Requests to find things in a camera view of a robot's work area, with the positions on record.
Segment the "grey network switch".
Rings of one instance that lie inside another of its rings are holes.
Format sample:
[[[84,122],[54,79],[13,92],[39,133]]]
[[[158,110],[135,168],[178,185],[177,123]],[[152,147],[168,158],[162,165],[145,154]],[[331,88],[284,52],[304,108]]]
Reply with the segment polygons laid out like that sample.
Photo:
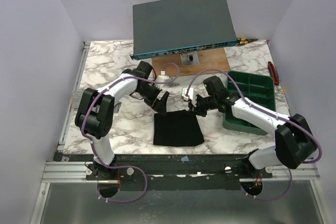
[[[133,60],[230,47],[237,41],[227,0],[160,0],[132,10]]]

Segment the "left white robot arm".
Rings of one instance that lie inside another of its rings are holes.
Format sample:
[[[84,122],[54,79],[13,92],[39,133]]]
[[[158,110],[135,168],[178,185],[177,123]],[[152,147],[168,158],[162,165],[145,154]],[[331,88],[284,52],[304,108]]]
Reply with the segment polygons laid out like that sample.
[[[166,103],[169,92],[161,98],[162,89],[154,81],[149,81],[153,67],[140,61],[135,69],[126,69],[119,78],[99,88],[87,88],[83,91],[79,102],[75,125],[93,147],[94,161],[99,165],[98,173],[104,179],[112,179],[116,175],[113,164],[115,154],[111,148],[108,133],[112,127],[113,115],[117,105],[124,96],[138,93],[145,104],[155,112],[166,115]]]

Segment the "black underwear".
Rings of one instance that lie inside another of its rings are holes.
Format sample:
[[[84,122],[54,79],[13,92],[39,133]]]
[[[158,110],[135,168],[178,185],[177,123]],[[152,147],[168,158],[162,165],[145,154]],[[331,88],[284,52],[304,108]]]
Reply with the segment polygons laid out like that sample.
[[[204,136],[195,115],[185,110],[154,114],[154,145],[196,147],[203,143]]]

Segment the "blue tape piece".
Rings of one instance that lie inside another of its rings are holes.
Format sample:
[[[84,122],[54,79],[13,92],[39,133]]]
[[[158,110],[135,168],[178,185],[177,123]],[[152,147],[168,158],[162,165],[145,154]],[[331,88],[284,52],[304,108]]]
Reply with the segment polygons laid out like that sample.
[[[181,161],[182,162],[189,162],[190,160],[189,160],[188,156],[184,156],[184,157],[181,158]]]

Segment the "green divided plastic tray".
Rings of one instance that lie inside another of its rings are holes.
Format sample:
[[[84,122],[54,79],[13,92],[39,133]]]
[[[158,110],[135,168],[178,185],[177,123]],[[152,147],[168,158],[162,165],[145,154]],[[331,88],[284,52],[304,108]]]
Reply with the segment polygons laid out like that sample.
[[[246,98],[269,110],[276,110],[274,82],[271,77],[234,70],[229,71],[228,74],[237,83]],[[235,118],[231,114],[223,115],[223,127],[227,130],[249,134],[267,134],[264,130],[247,121]]]

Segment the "grey metal stand bracket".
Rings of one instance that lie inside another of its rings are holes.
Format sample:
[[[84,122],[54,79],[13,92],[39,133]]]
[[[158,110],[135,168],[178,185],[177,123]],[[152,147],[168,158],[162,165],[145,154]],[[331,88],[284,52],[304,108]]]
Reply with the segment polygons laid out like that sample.
[[[182,66],[196,66],[200,64],[197,52],[181,54]]]

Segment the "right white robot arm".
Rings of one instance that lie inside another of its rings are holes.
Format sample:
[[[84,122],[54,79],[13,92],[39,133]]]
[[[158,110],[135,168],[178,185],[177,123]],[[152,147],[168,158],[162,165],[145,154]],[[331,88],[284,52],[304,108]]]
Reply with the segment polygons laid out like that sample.
[[[241,165],[241,171],[246,177],[255,177],[267,166],[284,165],[296,169],[318,149],[302,115],[279,114],[253,103],[240,93],[229,92],[218,76],[205,79],[203,84],[208,96],[196,96],[196,114],[205,116],[209,110],[218,110],[247,121],[275,140],[274,146],[257,149],[247,155],[246,161]]]

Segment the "grey striped underwear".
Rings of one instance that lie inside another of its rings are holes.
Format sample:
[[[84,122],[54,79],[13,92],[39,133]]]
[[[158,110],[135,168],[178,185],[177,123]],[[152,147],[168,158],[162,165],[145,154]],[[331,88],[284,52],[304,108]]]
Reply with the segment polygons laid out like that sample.
[[[83,90],[73,91],[71,94],[71,107],[73,109],[78,109],[79,104],[83,95]]]

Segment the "red black utility knife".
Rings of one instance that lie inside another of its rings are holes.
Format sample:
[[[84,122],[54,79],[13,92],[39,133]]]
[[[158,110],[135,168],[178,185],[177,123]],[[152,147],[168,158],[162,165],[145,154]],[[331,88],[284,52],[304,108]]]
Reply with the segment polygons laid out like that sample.
[[[270,73],[271,78],[273,79],[274,85],[278,86],[280,83],[278,72],[277,72],[276,67],[271,61],[268,62],[268,71]]]

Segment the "aluminium frame rail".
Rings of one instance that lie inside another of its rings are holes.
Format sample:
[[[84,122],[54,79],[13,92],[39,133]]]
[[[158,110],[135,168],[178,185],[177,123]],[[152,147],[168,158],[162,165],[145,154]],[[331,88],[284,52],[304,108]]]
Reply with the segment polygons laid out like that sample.
[[[91,44],[91,42],[89,42],[89,41],[84,41],[83,42],[83,49],[82,49],[82,54],[81,54],[81,57],[80,57],[80,63],[79,63],[78,71],[77,71],[77,74],[76,74],[74,86],[73,86],[73,89],[72,89],[73,92],[77,91],[79,86],[80,86],[80,81],[81,81],[81,77],[82,77],[82,74],[83,74],[83,70],[85,68],[85,63],[86,63],[86,60],[87,60],[90,44]],[[64,145],[65,145],[65,142],[66,142],[66,136],[67,136],[70,121],[71,121],[71,118],[72,118],[72,113],[73,113],[73,108],[72,108],[71,99],[70,99],[70,102],[68,104],[67,113],[66,113],[66,116],[65,116],[64,123],[61,127],[61,134],[60,134],[58,143],[56,145],[56,151],[55,151],[54,155],[58,154],[58,153],[62,153],[63,150],[64,150]],[[43,182],[41,180],[38,195],[37,195],[37,199],[36,199],[36,202],[35,202],[35,206],[34,206],[34,210],[33,210],[33,214],[32,214],[30,223],[41,223],[41,219],[42,219],[42,216],[43,216],[45,204],[46,204],[48,193],[49,193],[49,188],[50,188],[50,183]]]

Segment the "brown plywood board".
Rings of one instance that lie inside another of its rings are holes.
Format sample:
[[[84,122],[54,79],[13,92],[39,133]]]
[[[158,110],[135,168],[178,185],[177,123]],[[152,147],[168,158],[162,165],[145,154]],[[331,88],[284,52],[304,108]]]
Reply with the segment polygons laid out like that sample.
[[[199,58],[199,65],[196,66],[182,66],[181,55],[168,55],[164,57],[152,58],[152,67],[157,75],[162,70],[165,71],[169,77],[174,77],[177,74],[177,68],[168,63],[176,64],[180,69],[180,76],[194,76],[205,69],[220,69],[225,72],[230,71],[230,65],[226,56],[224,48],[217,48],[211,50],[196,51]]]

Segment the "black metal base rail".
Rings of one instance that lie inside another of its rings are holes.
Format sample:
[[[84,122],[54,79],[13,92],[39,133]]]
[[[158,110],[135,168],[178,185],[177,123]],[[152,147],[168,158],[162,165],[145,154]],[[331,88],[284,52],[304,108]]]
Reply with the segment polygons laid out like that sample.
[[[189,162],[181,158],[189,157]],[[97,163],[86,164],[86,179],[121,190],[239,190],[240,181],[271,178],[264,169],[255,170],[244,154],[118,154],[107,169]]]

